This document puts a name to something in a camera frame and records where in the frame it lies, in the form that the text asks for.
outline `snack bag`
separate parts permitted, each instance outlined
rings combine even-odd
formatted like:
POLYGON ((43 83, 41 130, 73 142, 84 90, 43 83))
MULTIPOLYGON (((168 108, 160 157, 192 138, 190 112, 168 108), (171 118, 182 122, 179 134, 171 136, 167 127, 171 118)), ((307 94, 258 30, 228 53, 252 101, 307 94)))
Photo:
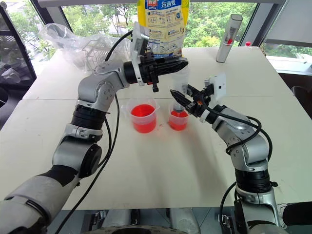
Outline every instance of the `snack bag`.
POLYGON ((148 47, 156 58, 182 55, 190 0, 138 0, 140 25, 150 33, 148 47))

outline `plastic measuring cup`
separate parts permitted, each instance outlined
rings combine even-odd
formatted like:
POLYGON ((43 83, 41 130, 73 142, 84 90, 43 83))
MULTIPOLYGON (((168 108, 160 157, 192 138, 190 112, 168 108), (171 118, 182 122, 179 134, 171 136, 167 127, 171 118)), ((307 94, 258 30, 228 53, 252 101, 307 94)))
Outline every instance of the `plastic measuring cup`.
MULTIPOLYGON (((184 67, 182 70, 172 73, 172 89, 179 91, 180 93, 186 95, 187 93, 187 86, 190 76, 190 69, 188 66, 184 67)), ((173 109, 177 112, 184 111, 184 107, 180 105, 177 101, 173 103, 173 109)))
POLYGON ((151 132, 157 124, 156 111, 159 105, 154 99, 131 99, 128 101, 125 110, 133 127, 139 133, 151 132))
POLYGON ((187 121, 189 119, 189 114, 183 110, 177 112, 174 110, 174 103, 169 106, 169 126, 176 130, 181 131, 186 128, 187 121))

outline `white table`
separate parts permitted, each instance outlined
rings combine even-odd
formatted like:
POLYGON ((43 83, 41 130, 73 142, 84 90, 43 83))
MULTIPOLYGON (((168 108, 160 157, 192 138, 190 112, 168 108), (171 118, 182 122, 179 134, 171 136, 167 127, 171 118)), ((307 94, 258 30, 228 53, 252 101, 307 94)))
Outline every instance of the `white table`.
MULTIPOLYGON (((242 54, 246 51, 246 48, 242 48, 242 54)), ((231 90, 230 84, 239 85, 232 88, 231 97, 224 98, 224 104, 258 118, 270 135, 273 155, 269 172, 271 180, 279 184, 275 189, 276 201, 309 201, 312 192, 312 187, 308 186, 312 164, 312 122, 282 79, 278 79, 271 65, 260 56, 260 51, 254 48, 250 51, 256 55, 252 56, 256 60, 254 63, 262 66, 258 72, 263 73, 265 82, 255 80, 256 75, 252 76, 251 70, 249 81, 244 78, 247 76, 241 76, 241 71, 236 69, 230 76, 238 82, 229 81, 228 76, 227 86, 231 90), (245 89, 242 89, 244 83, 239 81, 246 82, 245 89), (235 97, 235 92, 239 90, 245 92, 241 97, 235 97)), ((188 59, 190 66, 195 66, 192 65, 194 63, 198 66, 197 61, 200 59, 191 56, 188 59)), ((211 60, 206 67, 215 66, 219 64, 211 60)), ((40 77, 34 85, 39 82, 44 85, 41 81, 43 79, 40 77)), ((203 86, 200 79, 203 78, 195 77, 192 80, 197 83, 197 88, 203 86)), ((51 167, 55 147, 65 124, 71 119, 76 101, 70 95, 76 94, 60 92, 62 99, 53 99, 57 95, 47 86, 45 89, 47 92, 30 90, 26 98, 31 97, 32 92, 37 92, 39 98, 22 100, 0 132, 0 199, 27 178, 51 167)), ((131 97, 134 95, 133 89, 135 86, 121 90, 118 96, 131 97)), ((147 93, 144 89, 140 90, 143 90, 141 95, 147 93)), ((172 98, 167 98, 165 93, 163 95, 163 98, 157 96, 160 110, 158 124, 153 132, 145 135, 137 133, 121 117, 113 155, 79 209, 219 206, 225 190, 235 180, 231 159, 224 152, 225 143, 208 123, 202 124, 195 117, 190 117, 186 130, 173 131, 167 124, 168 104, 172 98)), ((120 100, 121 105, 126 102, 126 99, 120 100)), ((111 106, 112 114, 108 117, 111 126, 116 121, 114 108, 115 104, 111 106)), ((107 149, 105 133, 99 145, 103 151, 107 149)), ((93 177, 82 180, 81 186, 75 188, 64 209, 74 206, 93 177)), ((233 195, 229 196, 225 205, 233 205, 233 195)))
MULTIPOLYGON (((225 72, 229 97, 291 94, 258 47, 233 47, 225 63, 215 61, 217 50, 218 47, 183 49, 183 55, 190 62, 189 83, 192 86, 201 89, 204 79, 225 72)), ((58 51, 23 99, 76 99, 79 82, 86 76, 58 51)), ((139 87, 136 84, 125 92, 119 92, 118 97, 137 98, 153 94, 155 98, 172 98, 168 89, 172 84, 170 77, 159 77, 158 93, 152 93, 151 85, 139 87)))

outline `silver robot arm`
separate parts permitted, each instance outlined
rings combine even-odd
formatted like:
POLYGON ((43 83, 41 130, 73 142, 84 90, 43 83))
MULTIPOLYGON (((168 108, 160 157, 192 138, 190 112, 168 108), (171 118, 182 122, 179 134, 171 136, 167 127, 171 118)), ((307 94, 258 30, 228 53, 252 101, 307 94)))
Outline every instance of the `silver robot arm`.
POLYGON ((158 76, 188 64, 187 59, 176 56, 154 59, 152 52, 144 53, 146 36, 138 37, 140 34, 134 34, 132 40, 139 51, 134 64, 105 62, 80 82, 73 118, 54 152, 52 168, 24 182, 0 202, 1 234, 45 233, 79 181, 97 170, 102 154, 97 142, 116 92, 138 80, 140 85, 152 84, 157 92, 158 76))
POLYGON ((258 225, 262 225, 262 231, 270 225, 269 229, 278 229, 280 233, 283 233, 279 227, 278 211, 272 188, 277 184, 270 182, 268 172, 270 154, 267 142, 261 135, 256 135, 245 142, 255 133, 254 128, 221 115, 251 123, 249 118, 226 106, 216 105, 210 108, 208 105, 212 100, 211 95, 214 94, 213 84, 207 84, 202 91, 188 85, 187 94, 193 98, 193 102, 178 91, 171 90, 171 94, 189 114, 199 117, 201 122, 212 124, 212 128, 228 146, 227 152, 235 168, 238 199, 234 202, 236 222, 230 222, 229 217, 223 215, 221 220, 225 229, 222 231, 251 234, 259 229, 257 227, 252 231, 258 225))

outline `black cable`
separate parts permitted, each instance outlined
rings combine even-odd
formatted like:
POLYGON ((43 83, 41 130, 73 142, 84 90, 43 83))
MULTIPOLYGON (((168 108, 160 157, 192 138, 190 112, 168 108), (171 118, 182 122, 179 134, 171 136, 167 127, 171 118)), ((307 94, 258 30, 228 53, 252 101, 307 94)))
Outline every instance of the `black cable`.
POLYGON ((247 117, 248 119, 251 119, 251 120, 255 121, 255 122, 258 124, 258 127, 257 127, 256 131, 255 131, 251 136, 247 137, 247 138, 244 139, 244 140, 241 140, 241 141, 238 142, 238 143, 235 143, 235 144, 233 144, 233 145, 230 145, 228 148, 226 148, 226 149, 225 149, 225 152, 226 152, 228 155, 231 155, 231 151, 230 151, 231 149, 235 148, 236 146, 245 144, 247 141, 249 141, 249 140, 255 138, 255 137, 259 134, 259 132, 261 131, 262 124, 261 124, 261 122, 260 122, 258 119, 254 118, 254 117, 250 117, 250 116, 246 116, 246 117, 247 117))
POLYGON ((234 199, 235 199, 235 201, 237 201, 237 190, 236 189, 234 191, 234 199))
POLYGON ((111 153, 111 148, 112 148, 112 133, 111 133, 111 128, 109 127, 107 118, 104 119, 105 121, 105 125, 106 125, 106 129, 107 129, 107 134, 108 134, 108 140, 109 140, 109 145, 108 145, 108 150, 106 153, 106 156, 104 157, 104 159, 98 164, 98 167, 102 166, 102 164, 104 163, 104 161, 107 159, 108 155, 111 153))
POLYGON ((235 120, 235 121, 237 121, 237 122, 245 123, 245 124, 247 124, 247 125, 249 125, 249 126, 252 126, 252 127, 256 128, 256 131, 255 131, 250 137, 248 137, 248 138, 246 138, 245 140, 242 140, 242 141, 240 141, 240 142, 238 142, 238 143, 235 143, 235 144, 229 146, 229 147, 226 149, 226 153, 227 153, 227 154, 230 154, 229 150, 230 150, 231 148, 246 143, 247 141, 249 141, 249 140, 251 140, 252 138, 254 138, 259 132, 261 132, 261 133, 266 137, 266 139, 267 139, 267 141, 268 141, 268 144, 269 144, 268 161, 270 161, 271 155, 272 155, 272 151, 273 151, 273 144, 272 144, 272 141, 271 141, 271 138, 269 137, 269 135, 261 128, 262 125, 261 125, 261 122, 260 122, 259 120, 257 120, 256 118, 253 118, 253 117, 247 117, 247 118, 250 118, 251 120, 256 121, 257 124, 258 124, 258 126, 257 126, 257 125, 255 125, 255 124, 253 124, 253 123, 251 123, 251 122, 246 121, 246 120, 243 120, 243 119, 240 119, 240 118, 236 118, 236 117, 233 117, 233 116, 229 116, 229 115, 223 114, 223 113, 221 113, 221 112, 219 112, 219 111, 213 110, 213 109, 211 109, 210 107, 208 107, 208 105, 207 105, 206 102, 204 101, 203 95, 200 96, 200 101, 202 102, 202 104, 204 105, 204 107, 205 107, 208 111, 214 113, 215 115, 218 115, 218 116, 221 116, 221 117, 224 117, 224 118, 228 118, 228 119, 231 119, 231 120, 235 120))
POLYGON ((65 219, 62 221, 62 223, 60 224, 60 226, 58 227, 57 231, 55 232, 55 234, 59 234, 60 230, 63 228, 64 224, 67 222, 67 220, 69 219, 69 217, 73 214, 73 212, 77 209, 77 207, 81 204, 81 202, 85 199, 85 197, 88 195, 88 193, 90 192, 90 190, 92 189, 93 185, 95 184, 95 182, 97 181, 99 175, 101 174, 101 172, 103 171, 105 165, 107 164, 109 158, 111 156, 111 153, 108 155, 107 160, 103 163, 102 167, 100 168, 100 170, 98 171, 97 175, 94 177, 94 179, 92 180, 91 184, 89 185, 87 191, 83 194, 83 196, 80 198, 80 200, 76 203, 76 205, 71 209, 71 211, 67 214, 67 216, 65 217, 65 219))
POLYGON ((117 105, 117 123, 116 123, 115 136, 114 136, 114 141, 113 141, 111 151, 113 151, 115 143, 116 143, 116 138, 117 138, 117 134, 118 134, 118 127, 119 127, 119 116, 120 116, 119 102, 118 102, 118 98, 117 98, 116 94, 115 94, 115 101, 116 101, 116 105, 117 105))
POLYGON ((105 62, 108 61, 108 59, 110 58, 110 56, 112 55, 113 51, 115 50, 115 48, 117 47, 117 45, 124 40, 126 37, 130 36, 132 34, 132 30, 127 32, 125 35, 123 35, 121 38, 118 39, 118 41, 116 41, 116 43, 113 45, 113 47, 111 48, 111 50, 108 52, 106 58, 105 58, 105 62))
MULTIPOLYGON (((110 56, 112 55, 114 49, 117 47, 117 45, 123 40, 125 39, 127 36, 132 34, 132 30, 128 33, 126 33, 125 35, 123 35, 121 38, 118 39, 118 41, 116 41, 116 43, 113 45, 113 47, 111 48, 111 50, 108 52, 105 61, 108 61, 108 59, 110 58, 110 56)), ((60 230, 63 228, 63 226, 65 225, 65 223, 67 222, 67 220, 69 219, 69 217, 73 214, 73 212, 77 209, 77 207, 81 204, 81 202, 85 199, 85 197, 88 195, 88 193, 90 192, 90 190, 92 189, 93 185, 95 184, 96 180, 98 179, 99 175, 101 174, 101 172, 103 171, 104 167, 106 166, 109 158, 112 155, 115 143, 116 143, 116 138, 117 138, 117 134, 118 134, 118 127, 119 127, 119 116, 120 116, 120 109, 119 109, 119 102, 118 102, 118 98, 117 95, 115 94, 115 100, 116 100, 116 105, 117 105, 117 123, 116 123, 116 131, 115 131, 115 136, 114 136, 114 141, 113 144, 112 143, 112 135, 111 135, 111 131, 106 119, 106 116, 104 117, 104 121, 107 127, 107 132, 108 132, 108 136, 110 139, 110 146, 109 146, 109 150, 106 154, 106 156, 104 157, 104 159, 102 160, 102 162, 99 164, 99 167, 102 165, 102 167, 100 168, 100 170, 98 171, 97 175, 94 177, 94 179, 92 180, 91 184, 89 185, 87 191, 83 194, 83 196, 80 198, 80 200, 76 203, 76 205, 71 209, 71 211, 67 214, 67 216, 64 218, 64 220, 62 221, 62 223, 60 224, 60 226, 58 227, 57 231, 55 232, 55 234, 59 234, 60 230)))
POLYGON ((223 198, 221 200, 220 209, 219 209, 219 223, 220 223, 221 229, 224 228, 224 225, 223 225, 223 222, 222 222, 222 214, 223 214, 224 202, 225 202, 225 199, 228 196, 229 192, 231 191, 232 188, 234 188, 235 185, 236 185, 236 182, 234 182, 233 184, 230 185, 230 187, 225 191, 225 194, 223 195, 223 198))

